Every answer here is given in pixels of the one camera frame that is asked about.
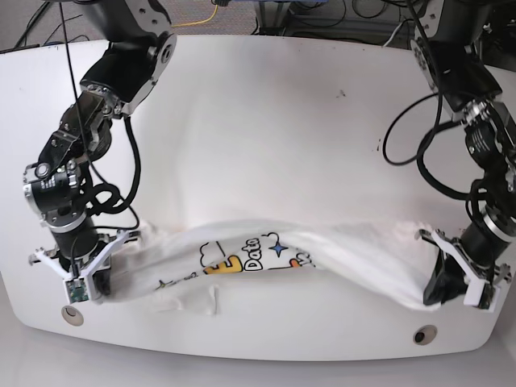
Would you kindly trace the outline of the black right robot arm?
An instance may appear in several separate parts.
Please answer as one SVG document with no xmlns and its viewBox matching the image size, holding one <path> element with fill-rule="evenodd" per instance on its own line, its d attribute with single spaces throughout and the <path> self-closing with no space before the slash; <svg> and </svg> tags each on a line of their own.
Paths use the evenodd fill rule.
<svg viewBox="0 0 516 387">
<path fill-rule="evenodd" d="M 135 141 L 131 115 L 155 88 L 177 38 L 158 1 L 82 1 L 80 7 L 107 39 L 102 57 L 73 82 L 74 103 L 23 174 L 23 193 L 56 246 L 29 259 L 63 281 L 69 303 L 97 302 L 110 294 L 111 257 L 139 236 L 139 227 L 97 226 L 94 217 L 131 210 L 142 165 L 134 159 L 130 191 L 122 194 L 94 167 L 110 149 L 110 129 L 124 123 Z"/>
</svg>

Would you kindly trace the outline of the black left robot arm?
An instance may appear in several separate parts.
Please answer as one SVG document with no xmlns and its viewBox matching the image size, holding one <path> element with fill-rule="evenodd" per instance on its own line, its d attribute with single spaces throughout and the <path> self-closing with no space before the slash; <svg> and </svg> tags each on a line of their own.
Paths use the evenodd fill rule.
<svg viewBox="0 0 516 387">
<path fill-rule="evenodd" d="M 466 306 L 492 310 L 500 284 L 512 279 L 510 266 L 497 260 L 515 240 L 515 123 L 501 100 L 500 85 L 476 49 L 494 7 L 493 1 L 406 3 L 414 20 L 412 52 L 437 111 L 450 117 L 435 121 L 412 161 L 430 186 L 462 201 L 470 219 L 458 238 L 439 230 L 417 234 L 438 249 L 423 293 L 427 306 L 462 297 Z M 466 193 L 437 181 L 424 163 L 434 137 L 454 127 L 464 129 L 468 154 L 483 172 Z"/>
</svg>

